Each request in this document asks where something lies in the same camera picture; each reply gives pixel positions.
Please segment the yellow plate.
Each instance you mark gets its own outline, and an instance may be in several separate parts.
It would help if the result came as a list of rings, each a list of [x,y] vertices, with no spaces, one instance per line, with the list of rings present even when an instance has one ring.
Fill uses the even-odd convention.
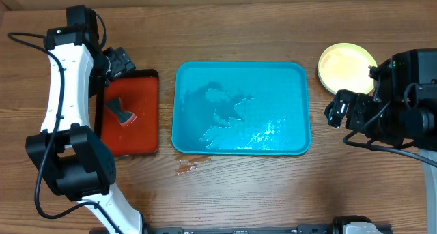
[[[369,94],[375,87],[375,80],[369,77],[369,68],[375,66],[375,59],[364,48],[351,43],[338,43],[321,54],[318,77],[332,94],[343,89]]]

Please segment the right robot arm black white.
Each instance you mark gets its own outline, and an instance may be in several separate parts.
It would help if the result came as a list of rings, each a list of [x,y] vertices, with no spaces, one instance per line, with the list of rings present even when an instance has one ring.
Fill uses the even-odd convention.
[[[436,232],[436,49],[397,53],[371,66],[373,95],[339,90],[324,114],[330,126],[351,132],[349,146],[389,152],[421,162],[427,232]]]

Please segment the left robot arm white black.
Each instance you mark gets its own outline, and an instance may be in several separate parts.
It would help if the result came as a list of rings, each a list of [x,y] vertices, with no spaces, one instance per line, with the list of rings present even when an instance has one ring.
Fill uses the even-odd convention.
[[[38,170],[37,212],[58,219],[86,207],[107,233],[144,233],[143,216],[115,183],[114,157],[91,129],[88,111],[95,88],[133,67],[123,49],[103,48],[95,26],[50,29],[43,40],[51,65],[48,107],[40,133],[25,144]]]

